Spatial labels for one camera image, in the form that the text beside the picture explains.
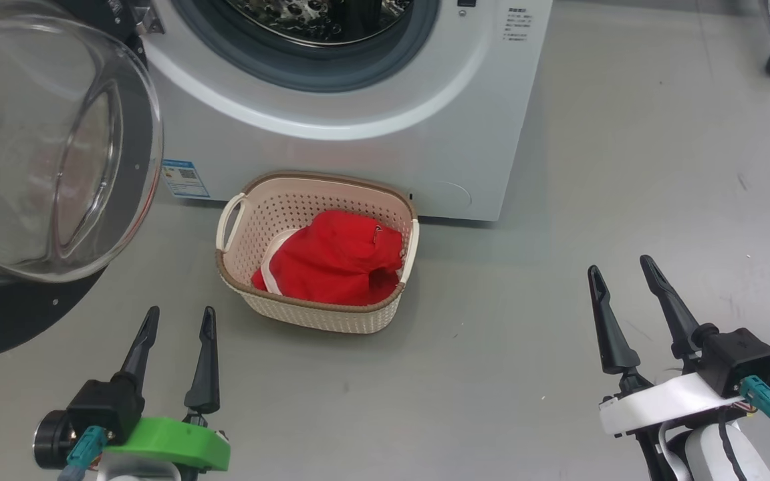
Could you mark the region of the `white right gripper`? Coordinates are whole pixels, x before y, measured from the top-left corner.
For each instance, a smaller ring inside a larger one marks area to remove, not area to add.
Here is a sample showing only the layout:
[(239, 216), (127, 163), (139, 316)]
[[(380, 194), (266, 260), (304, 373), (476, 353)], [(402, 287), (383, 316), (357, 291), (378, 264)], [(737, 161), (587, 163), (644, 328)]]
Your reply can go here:
[[(693, 343), (692, 335), (700, 323), (650, 255), (640, 256), (640, 265), (650, 292), (659, 299), (671, 332), (673, 357), (684, 363), (693, 362), (700, 348)], [(610, 290), (598, 266), (588, 268), (588, 281), (602, 371), (608, 375), (636, 371), (640, 365), (639, 355), (628, 344), (612, 311)], [(721, 397), (700, 375), (690, 373), (622, 399), (612, 397), (599, 405), (599, 417), (606, 434), (626, 434), (742, 400), (738, 395)]]

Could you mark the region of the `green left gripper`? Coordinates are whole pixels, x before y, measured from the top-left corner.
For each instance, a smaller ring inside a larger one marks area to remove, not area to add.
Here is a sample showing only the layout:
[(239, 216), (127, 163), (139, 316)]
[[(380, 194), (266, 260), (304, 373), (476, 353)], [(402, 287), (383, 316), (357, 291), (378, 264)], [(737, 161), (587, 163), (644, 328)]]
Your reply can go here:
[[(138, 396), (142, 395), (148, 355), (158, 335), (160, 316), (158, 305), (147, 310), (122, 367), (117, 371), (117, 377), (128, 381)], [(184, 396), (184, 405), (190, 413), (206, 415), (221, 408), (217, 315), (210, 305), (205, 307), (203, 313), (199, 341), (201, 350), (195, 376)], [(107, 435), (109, 442), (92, 468), (100, 460), (110, 459), (111, 454), (125, 454), (186, 466), (196, 472), (225, 472), (229, 469), (229, 441), (222, 432), (205, 426), (202, 420), (190, 423), (164, 417), (141, 418), (128, 441), (119, 446), (110, 444), (112, 434), (107, 432)], [(49, 412), (40, 421), (33, 437), (35, 463), (42, 469), (61, 470), (79, 438), (65, 410)]]

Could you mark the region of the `red and white garment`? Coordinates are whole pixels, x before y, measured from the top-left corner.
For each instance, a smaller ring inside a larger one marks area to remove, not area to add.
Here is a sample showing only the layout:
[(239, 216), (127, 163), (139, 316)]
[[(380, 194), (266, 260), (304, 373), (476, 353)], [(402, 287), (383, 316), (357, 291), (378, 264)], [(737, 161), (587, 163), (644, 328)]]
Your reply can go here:
[(402, 247), (402, 234), (372, 217), (324, 211), (262, 262), (251, 282), (302, 301), (373, 305), (396, 289)]

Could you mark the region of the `washing machine glass door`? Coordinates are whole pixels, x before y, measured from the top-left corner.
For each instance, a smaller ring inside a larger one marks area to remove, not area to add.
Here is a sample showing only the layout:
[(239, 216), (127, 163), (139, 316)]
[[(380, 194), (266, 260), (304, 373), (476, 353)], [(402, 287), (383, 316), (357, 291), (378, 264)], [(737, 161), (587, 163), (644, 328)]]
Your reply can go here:
[(0, 354), (79, 304), (150, 209), (153, 27), (150, 0), (0, 0)]

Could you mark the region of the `cream perforated laundry basket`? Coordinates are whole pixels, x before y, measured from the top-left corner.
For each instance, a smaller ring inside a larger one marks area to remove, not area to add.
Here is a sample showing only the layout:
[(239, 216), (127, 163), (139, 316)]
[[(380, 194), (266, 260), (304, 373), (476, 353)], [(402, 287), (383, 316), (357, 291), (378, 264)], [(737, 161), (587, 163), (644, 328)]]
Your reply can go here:
[[(373, 217), (400, 232), (402, 266), (391, 294), (373, 305), (333, 305), (257, 289), (251, 277), (263, 260), (317, 214), (344, 210)], [(275, 171), (257, 177), (227, 201), (216, 232), (218, 274), (256, 313), (318, 331), (373, 334), (398, 310), (414, 265), (420, 225), (403, 192), (389, 185), (319, 172)]]

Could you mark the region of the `white front-load washing machine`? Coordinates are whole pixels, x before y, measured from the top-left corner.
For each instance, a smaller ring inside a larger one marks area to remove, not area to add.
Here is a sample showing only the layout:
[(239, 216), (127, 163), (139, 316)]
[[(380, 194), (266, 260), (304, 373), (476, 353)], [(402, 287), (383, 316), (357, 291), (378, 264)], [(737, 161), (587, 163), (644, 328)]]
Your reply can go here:
[(163, 158), (212, 201), (275, 171), (351, 176), (495, 221), (553, 0), (150, 0)]

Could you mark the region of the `blue energy label sticker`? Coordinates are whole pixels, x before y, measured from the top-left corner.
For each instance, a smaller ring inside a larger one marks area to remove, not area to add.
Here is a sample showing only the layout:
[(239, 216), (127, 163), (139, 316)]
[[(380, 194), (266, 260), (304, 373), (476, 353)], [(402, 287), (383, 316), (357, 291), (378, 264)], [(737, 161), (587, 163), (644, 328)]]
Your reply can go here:
[(162, 159), (161, 168), (163, 180), (174, 196), (195, 200), (211, 197), (192, 162)]

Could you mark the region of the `white partition board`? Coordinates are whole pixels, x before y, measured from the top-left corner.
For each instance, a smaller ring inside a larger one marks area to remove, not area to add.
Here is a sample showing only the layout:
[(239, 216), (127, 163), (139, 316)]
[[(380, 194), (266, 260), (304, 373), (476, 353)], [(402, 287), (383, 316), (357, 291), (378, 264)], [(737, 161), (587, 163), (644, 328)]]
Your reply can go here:
[(745, 10), (755, 7), (755, 0), (562, 0), (564, 2), (582, 2), (626, 6), (633, 8), (694, 10), (697, 7), (709, 11)]

